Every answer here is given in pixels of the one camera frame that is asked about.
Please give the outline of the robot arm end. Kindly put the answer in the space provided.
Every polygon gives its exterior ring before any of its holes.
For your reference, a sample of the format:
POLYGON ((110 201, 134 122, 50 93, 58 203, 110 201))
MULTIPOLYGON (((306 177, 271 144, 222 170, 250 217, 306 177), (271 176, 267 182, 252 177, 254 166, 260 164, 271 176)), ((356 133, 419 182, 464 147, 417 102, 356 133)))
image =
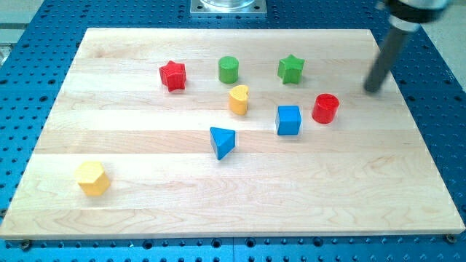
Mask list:
POLYGON ((388 9, 389 23, 394 28, 415 32, 421 24, 439 20, 450 0, 377 0, 377 9, 388 9))

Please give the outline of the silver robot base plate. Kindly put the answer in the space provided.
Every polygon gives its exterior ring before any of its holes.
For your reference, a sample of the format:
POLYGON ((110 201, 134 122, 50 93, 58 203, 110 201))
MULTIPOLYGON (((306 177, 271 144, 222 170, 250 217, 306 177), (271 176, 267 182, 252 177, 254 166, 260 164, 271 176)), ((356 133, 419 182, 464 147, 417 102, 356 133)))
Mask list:
POLYGON ((191 0, 191 16, 266 16, 266 0, 191 0))

